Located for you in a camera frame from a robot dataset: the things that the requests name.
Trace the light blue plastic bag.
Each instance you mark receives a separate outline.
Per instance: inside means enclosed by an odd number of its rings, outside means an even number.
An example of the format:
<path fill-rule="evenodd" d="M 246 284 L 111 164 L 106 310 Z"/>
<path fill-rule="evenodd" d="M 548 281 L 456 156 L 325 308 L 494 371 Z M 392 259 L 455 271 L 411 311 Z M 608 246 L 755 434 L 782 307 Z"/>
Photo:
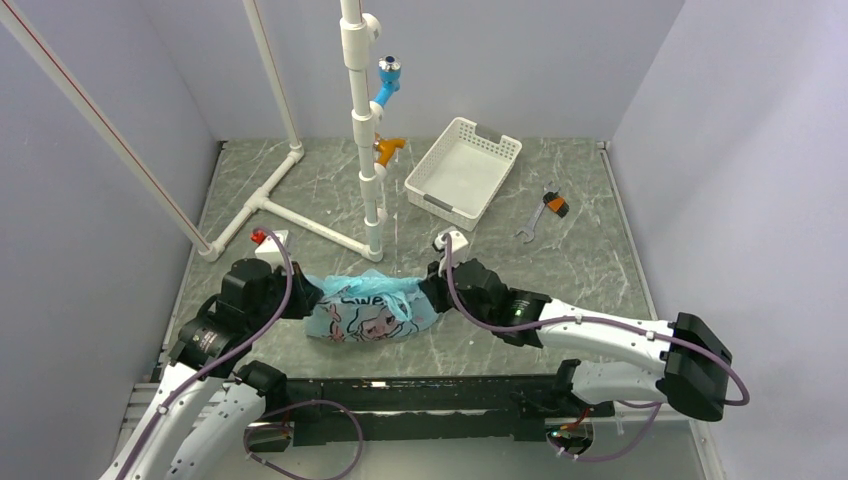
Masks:
<path fill-rule="evenodd" d="M 305 319 L 305 333 L 337 343 L 407 337 L 440 318 L 416 277 L 387 276 L 370 269 L 358 276 L 310 276 L 322 298 Z"/>

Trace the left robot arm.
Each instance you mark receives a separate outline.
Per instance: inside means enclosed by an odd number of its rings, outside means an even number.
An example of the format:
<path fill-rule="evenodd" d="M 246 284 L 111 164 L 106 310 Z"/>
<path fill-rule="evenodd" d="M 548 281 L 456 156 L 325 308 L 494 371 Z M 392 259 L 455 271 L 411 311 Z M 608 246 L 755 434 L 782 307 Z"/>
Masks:
<path fill-rule="evenodd" d="M 297 263 L 235 262 L 180 329 L 153 400 L 103 478 L 200 479 L 250 423 L 279 417 L 291 402 L 286 375 L 238 363 L 276 320 L 310 316 L 322 296 Z"/>

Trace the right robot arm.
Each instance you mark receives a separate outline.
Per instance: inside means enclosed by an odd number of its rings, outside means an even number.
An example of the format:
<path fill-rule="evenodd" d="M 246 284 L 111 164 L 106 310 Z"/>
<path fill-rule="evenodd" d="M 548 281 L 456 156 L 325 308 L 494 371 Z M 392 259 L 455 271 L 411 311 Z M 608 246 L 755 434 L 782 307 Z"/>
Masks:
<path fill-rule="evenodd" d="M 456 310 L 518 347 L 576 349 L 603 362 L 566 359 L 551 388 L 557 411 L 574 415 L 612 401 L 664 403 L 678 413 L 718 422 L 726 407 L 732 355 L 699 316 L 640 320 L 582 309 L 546 294 L 507 286 L 478 260 L 447 269 L 429 265 L 419 283 L 434 310 Z"/>

